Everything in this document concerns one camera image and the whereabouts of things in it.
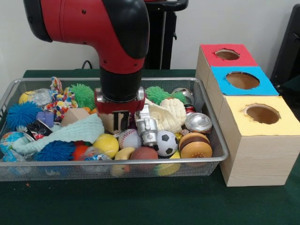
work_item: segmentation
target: metal wire basket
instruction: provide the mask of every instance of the metal wire basket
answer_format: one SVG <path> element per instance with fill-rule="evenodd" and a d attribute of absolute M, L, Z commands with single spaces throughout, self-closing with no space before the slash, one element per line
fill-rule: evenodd
<path fill-rule="evenodd" d="M 61 78 L 60 80 L 64 88 L 72 84 L 83 83 L 94 89 L 100 84 L 98 78 Z M 19 97 L 24 92 L 49 88 L 50 83 L 50 78 L 23 78 L 15 80 L 9 85 L 0 101 L 0 137 L 10 131 L 6 124 L 7 109 L 18 103 Z M 202 82 L 195 78 L 143 78 L 141 85 L 144 88 L 159 86 L 170 93 L 176 88 L 187 88 L 193 92 L 196 110 L 207 114 L 213 123 L 212 132 L 208 135 L 213 149 L 211 158 L 0 162 L 0 181 L 114 178 L 112 171 L 118 167 L 127 167 L 130 170 L 121 175 L 122 178 L 210 175 L 218 163 L 227 158 L 228 149 Z"/>

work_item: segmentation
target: shape sorter box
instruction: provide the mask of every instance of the shape sorter box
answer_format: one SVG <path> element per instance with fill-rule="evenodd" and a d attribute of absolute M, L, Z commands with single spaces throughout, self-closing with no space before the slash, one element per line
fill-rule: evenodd
<path fill-rule="evenodd" d="M 225 96 L 219 117 L 229 187 L 284 185 L 300 152 L 300 123 L 280 96 Z"/>
<path fill-rule="evenodd" d="M 260 67 L 212 67 L 207 94 L 219 118 L 223 95 L 277 96 L 278 92 Z"/>
<path fill-rule="evenodd" d="M 211 67 L 257 67 L 257 63 L 244 45 L 200 45 L 196 78 L 207 87 Z"/>

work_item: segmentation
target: red robot arm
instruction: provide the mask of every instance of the red robot arm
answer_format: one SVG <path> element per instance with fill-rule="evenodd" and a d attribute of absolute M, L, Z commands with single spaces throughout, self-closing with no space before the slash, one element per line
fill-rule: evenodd
<path fill-rule="evenodd" d="M 95 102 L 100 113 L 142 110 L 140 81 L 149 44 L 143 0 L 24 0 L 24 5 L 39 39 L 96 49 L 101 93 L 95 94 Z"/>

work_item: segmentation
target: red box lid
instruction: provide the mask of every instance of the red box lid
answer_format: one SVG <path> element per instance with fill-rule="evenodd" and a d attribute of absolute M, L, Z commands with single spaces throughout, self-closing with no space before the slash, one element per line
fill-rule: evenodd
<path fill-rule="evenodd" d="M 256 61 L 244 45 L 201 45 L 210 67 L 257 67 Z"/>

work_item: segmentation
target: green table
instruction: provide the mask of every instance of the green table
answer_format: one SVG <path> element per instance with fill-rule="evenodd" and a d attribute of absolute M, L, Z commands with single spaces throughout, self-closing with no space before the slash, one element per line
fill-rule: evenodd
<path fill-rule="evenodd" d="M 98 70 L 27 71 L 24 77 L 98 77 Z M 149 70 L 145 76 L 194 76 Z M 298 225 L 300 160 L 285 186 L 226 187 L 209 177 L 0 183 L 1 225 Z"/>

